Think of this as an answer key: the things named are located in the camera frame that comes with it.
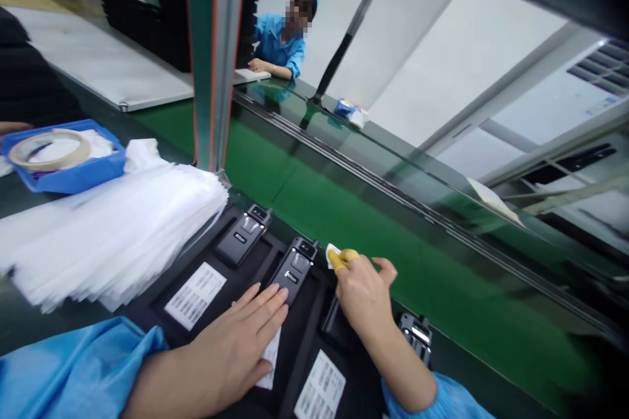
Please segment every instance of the plastic bag stack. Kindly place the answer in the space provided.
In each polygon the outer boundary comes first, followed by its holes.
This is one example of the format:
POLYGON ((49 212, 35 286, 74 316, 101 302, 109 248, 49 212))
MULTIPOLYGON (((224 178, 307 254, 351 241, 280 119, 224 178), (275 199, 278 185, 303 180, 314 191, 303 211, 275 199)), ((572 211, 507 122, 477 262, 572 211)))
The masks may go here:
POLYGON ((13 268, 43 312, 67 297, 129 303, 227 204, 214 174, 162 162, 0 220, 0 274, 13 268))

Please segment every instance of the blue work uniform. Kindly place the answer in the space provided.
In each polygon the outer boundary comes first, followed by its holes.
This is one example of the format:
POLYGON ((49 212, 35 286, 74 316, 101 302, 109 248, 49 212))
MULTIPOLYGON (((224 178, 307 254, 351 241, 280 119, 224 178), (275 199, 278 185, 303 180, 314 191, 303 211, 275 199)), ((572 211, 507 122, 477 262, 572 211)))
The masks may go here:
POLYGON ((294 80, 301 75, 306 42, 302 37, 293 37, 282 44, 280 32, 285 21, 283 16, 273 14, 266 14, 257 19, 256 40, 260 44, 254 55, 263 61, 286 67, 293 73, 294 80))
MULTIPOLYGON (((144 334, 114 318, 42 340, 0 357, 3 418, 116 418, 123 411, 143 358, 167 350, 160 327, 144 334)), ((383 382, 391 419, 487 419, 456 381, 435 373, 437 396, 428 409, 407 413, 383 382)))

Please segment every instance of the blue plastic bin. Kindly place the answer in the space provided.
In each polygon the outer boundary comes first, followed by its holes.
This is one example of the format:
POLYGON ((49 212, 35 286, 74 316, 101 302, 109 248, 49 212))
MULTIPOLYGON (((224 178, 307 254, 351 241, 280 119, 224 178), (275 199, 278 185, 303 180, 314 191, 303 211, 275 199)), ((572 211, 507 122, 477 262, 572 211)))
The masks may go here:
POLYGON ((38 128, 28 131, 20 131, 5 135, 2 142, 2 154, 9 158, 9 151, 17 143, 37 134, 51 132, 53 129, 69 129, 73 131, 96 130, 101 136, 106 137, 114 145, 114 152, 107 157, 89 159, 75 167, 59 170, 58 172, 42 175, 34 178, 26 169, 13 166, 15 172, 24 181, 28 189, 33 193, 57 192, 75 194, 89 190, 96 185, 120 177, 124 173, 124 147, 109 130, 99 126, 94 120, 81 120, 47 128, 38 128))

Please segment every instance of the masking tape roll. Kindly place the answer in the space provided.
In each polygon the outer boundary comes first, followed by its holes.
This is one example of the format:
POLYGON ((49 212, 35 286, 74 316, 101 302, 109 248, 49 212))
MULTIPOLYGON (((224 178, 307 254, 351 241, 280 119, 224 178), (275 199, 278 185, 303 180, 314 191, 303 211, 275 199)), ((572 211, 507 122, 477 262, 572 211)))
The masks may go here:
POLYGON ((37 134, 13 146, 9 152, 9 160, 20 167, 32 172, 51 172, 63 170, 82 164, 90 155, 90 143, 78 132, 71 130, 56 130, 49 133, 37 134), (28 162, 28 158, 37 149, 43 148, 60 137, 74 139, 79 146, 69 154, 46 162, 28 162))

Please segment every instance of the white label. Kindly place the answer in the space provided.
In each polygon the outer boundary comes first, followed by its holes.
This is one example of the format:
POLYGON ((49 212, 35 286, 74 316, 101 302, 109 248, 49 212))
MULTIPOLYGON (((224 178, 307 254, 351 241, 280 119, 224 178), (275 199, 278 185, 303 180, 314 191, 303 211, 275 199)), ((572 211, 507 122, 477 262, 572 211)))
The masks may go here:
POLYGON ((295 405, 299 419, 332 419, 339 407, 345 377, 330 358, 319 350, 295 405))
POLYGON ((273 389, 273 377, 275 376, 275 364, 277 363, 277 351, 280 348, 280 333, 282 332, 282 328, 277 331, 275 337, 273 337, 271 343, 264 349, 262 353, 262 358, 264 360, 268 360, 273 365, 273 370, 267 374, 267 376, 262 377, 262 379, 256 383, 256 386, 260 388, 265 388, 266 390, 273 389))
POLYGON ((216 297, 227 278, 203 262, 197 271, 179 288, 164 311, 190 331, 216 297))

